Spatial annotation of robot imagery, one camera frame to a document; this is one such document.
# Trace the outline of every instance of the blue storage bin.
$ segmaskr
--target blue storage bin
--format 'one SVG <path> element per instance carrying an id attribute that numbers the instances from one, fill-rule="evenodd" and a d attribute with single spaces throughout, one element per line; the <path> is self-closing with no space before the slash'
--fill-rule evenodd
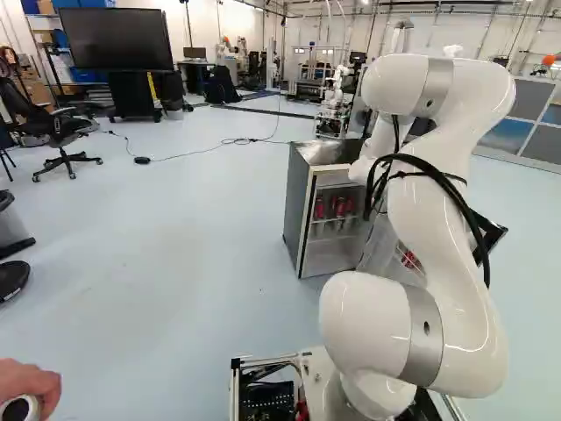
<path id="1" fill-rule="evenodd" d="M 21 5 L 26 15 L 39 15 L 41 13 L 37 5 L 37 0 L 21 0 Z"/>
<path id="2" fill-rule="evenodd" d="M 96 72 L 96 82 L 107 83 L 107 73 Z"/>
<path id="3" fill-rule="evenodd" d="M 115 0 L 80 0 L 82 7 L 115 7 Z"/>
<path id="4" fill-rule="evenodd" d="M 74 66 L 70 67 L 70 73 L 74 82 L 77 83 L 92 83 L 96 82 L 96 72 L 94 70 L 80 70 Z"/>
<path id="5" fill-rule="evenodd" d="M 58 9 L 59 7 L 80 7 L 80 0 L 52 0 L 53 7 Z"/>
<path id="6" fill-rule="evenodd" d="M 61 29 L 55 29 L 54 31 L 54 39 L 56 40 L 57 44 L 60 48 L 68 48 L 68 38 L 67 35 Z"/>

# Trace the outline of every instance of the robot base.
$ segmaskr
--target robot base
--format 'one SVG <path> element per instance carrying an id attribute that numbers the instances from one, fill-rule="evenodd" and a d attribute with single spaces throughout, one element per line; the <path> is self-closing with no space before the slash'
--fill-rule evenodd
<path id="1" fill-rule="evenodd" d="M 309 419 L 313 421 L 370 421 L 347 401 L 340 374 L 323 346 L 301 352 L 300 370 Z"/>
<path id="2" fill-rule="evenodd" d="M 235 358 L 231 361 L 230 378 L 230 421 L 247 421 L 241 416 L 240 409 L 244 405 L 241 396 L 247 384 L 243 382 L 248 373 L 275 373 L 283 367 L 293 367 L 297 372 L 294 407 L 304 401 L 308 421 L 368 421 L 356 409 L 348 404 L 340 381 L 340 374 L 323 346 L 311 347 L 277 358 L 252 359 Z M 255 379 L 266 380 L 259 376 Z M 425 389 L 418 388 L 414 402 L 399 416 L 399 421 L 443 421 L 454 419 L 465 421 L 457 405 L 450 397 L 441 395 L 444 404 L 434 401 L 436 393 L 429 394 Z"/>

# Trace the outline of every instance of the computer monitor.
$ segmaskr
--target computer monitor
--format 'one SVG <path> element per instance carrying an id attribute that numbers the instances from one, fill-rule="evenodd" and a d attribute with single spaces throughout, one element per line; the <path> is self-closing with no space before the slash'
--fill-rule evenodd
<path id="1" fill-rule="evenodd" d="M 204 46 L 183 47 L 183 57 L 186 59 L 206 59 L 207 49 Z"/>
<path id="2" fill-rule="evenodd" d="M 78 68 L 173 70 L 166 16 L 158 9 L 60 8 Z"/>
<path id="3" fill-rule="evenodd" d="M 366 63 L 366 53 L 361 53 L 360 51 L 351 51 L 349 55 L 349 62 L 354 63 Z"/>

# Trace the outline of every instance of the office chair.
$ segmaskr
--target office chair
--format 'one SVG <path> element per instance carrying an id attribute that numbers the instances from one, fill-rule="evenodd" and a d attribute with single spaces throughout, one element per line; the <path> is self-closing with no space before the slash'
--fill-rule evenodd
<path id="1" fill-rule="evenodd" d="M 74 118 L 76 107 L 60 108 L 49 113 L 44 108 L 35 105 L 23 96 L 15 83 L 7 77 L 0 77 L 0 96 L 4 100 L 4 105 L 12 115 L 20 115 L 26 118 L 23 124 L 12 124 L 10 130 L 19 134 L 31 134 L 32 136 L 48 135 L 47 144 L 56 147 L 60 151 L 60 157 L 52 160 L 45 160 L 44 168 L 33 173 L 33 181 L 39 182 L 39 176 L 54 170 L 58 166 L 65 164 L 68 176 L 74 180 L 76 173 L 72 170 L 70 162 L 95 161 L 97 165 L 102 165 L 101 158 L 89 158 L 85 152 L 67 154 L 63 147 L 69 145 L 82 136 L 88 136 L 87 132 L 93 123 L 84 118 Z"/>

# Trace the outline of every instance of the cardboard box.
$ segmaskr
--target cardboard box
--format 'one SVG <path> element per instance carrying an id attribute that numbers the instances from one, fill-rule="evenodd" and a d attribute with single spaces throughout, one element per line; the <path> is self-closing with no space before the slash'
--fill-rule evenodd
<path id="1" fill-rule="evenodd" d="M 55 15 L 53 4 L 51 0 L 37 0 L 37 7 L 41 15 Z"/>
<path id="2" fill-rule="evenodd" d="M 14 82 L 16 83 L 16 86 L 18 87 L 18 89 L 22 93 L 22 95 L 25 96 L 25 92 L 22 89 L 22 86 L 19 83 L 19 80 L 16 79 L 16 80 L 14 80 Z M 29 94 L 33 103 L 35 103 L 35 104 L 51 103 L 51 105 L 45 107 L 45 110 L 47 110 L 49 112 L 54 111 L 53 96 L 51 95 L 51 92 L 50 92 L 50 90 L 47 86 L 45 86 L 39 80 L 37 80 L 37 81 L 23 81 L 23 82 L 24 82 L 24 85 L 25 85 L 25 89 L 27 90 L 27 93 Z"/>
<path id="3" fill-rule="evenodd" d="M 53 42 L 53 34 L 51 31 L 35 30 L 33 34 L 35 35 L 35 40 L 39 43 Z"/>
<path id="4" fill-rule="evenodd" d="M 31 66 L 28 68 L 22 68 L 20 71 L 20 76 L 23 80 L 25 81 L 38 81 L 39 80 L 39 74 L 35 71 L 34 68 L 32 68 Z"/>
<path id="5" fill-rule="evenodd" d="M 60 95 L 60 89 L 58 86 L 53 86 L 53 91 L 55 95 Z M 82 87 L 79 85 L 62 85 L 62 93 L 64 95 L 73 95 L 82 92 Z"/>

